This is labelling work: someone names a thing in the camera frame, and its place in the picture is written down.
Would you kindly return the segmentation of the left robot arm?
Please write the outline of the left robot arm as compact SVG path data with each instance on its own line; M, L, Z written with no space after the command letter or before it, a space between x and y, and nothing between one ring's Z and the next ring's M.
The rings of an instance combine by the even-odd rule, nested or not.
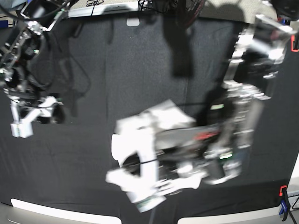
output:
M257 12L254 22L239 33L223 77L224 95L210 107L219 131L203 154L206 184L221 184L241 174L263 102L273 95L286 45L297 33L290 23L299 19L298 1L264 0L262 5L273 8L276 18Z

